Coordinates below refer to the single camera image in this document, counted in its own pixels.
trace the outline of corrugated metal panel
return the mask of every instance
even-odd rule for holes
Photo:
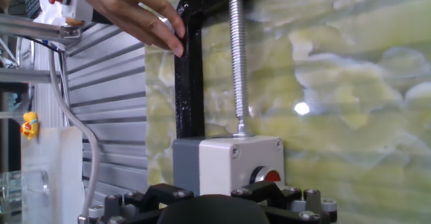
[[[49,70],[49,49],[36,44],[35,45],[35,62],[34,69]],[[60,71],[59,58],[55,55],[55,64],[57,71]],[[38,113],[41,127],[53,128],[64,127],[63,112],[60,109],[54,96],[54,89],[51,84],[39,83],[34,86],[33,111]]]
[[[102,151],[95,203],[147,188],[143,44],[115,26],[94,25],[67,55],[71,109],[94,131]],[[84,186],[91,159],[84,137]]]

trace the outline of yellow rubber duck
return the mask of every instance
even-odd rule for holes
[[[23,118],[26,122],[21,125],[21,133],[31,140],[39,133],[38,115],[35,112],[29,112],[25,113]]]

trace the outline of black metal clamp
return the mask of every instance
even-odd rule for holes
[[[228,10],[229,0],[180,0],[177,12],[186,26],[184,55],[175,57],[176,135],[205,136],[201,29],[211,15]]]

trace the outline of metal bracket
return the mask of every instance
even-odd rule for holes
[[[76,26],[61,26],[60,36],[62,38],[78,39],[81,38],[81,29]]]
[[[201,29],[205,18],[228,10],[229,0],[180,0],[177,12],[186,26],[184,55],[175,57],[176,135],[205,136]]]
[[[24,17],[0,14],[0,34],[29,36],[63,44],[75,42],[81,36],[79,28],[71,27],[71,29],[67,29],[77,30],[76,32],[70,32],[70,36],[63,35],[60,29],[60,26],[36,23]]]

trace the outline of metal rod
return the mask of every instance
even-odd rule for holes
[[[49,71],[29,69],[0,69],[0,82],[51,83],[51,78],[49,76]]]
[[[250,137],[247,129],[248,113],[247,61],[244,31],[244,4],[242,0],[230,0],[230,40],[232,46],[232,71],[234,76],[235,114],[239,121],[235,137]]]
[[[15,56],[10,51],[9,47],[7,46],[7,44],[1,38],[0,38],[0,46],[8,53],[10,59],[16,64],[16,66],[18,66],[18,61],[16,60]]]
[[[0,34],[3,35],[29,36],[63,44],[79,40],[76,37],[65,37],[63,35],[65,29],[60,26],[36,23],[24,17],[0,14]]]
[[[23,112],[0,112],[0,119],[22,118]]]

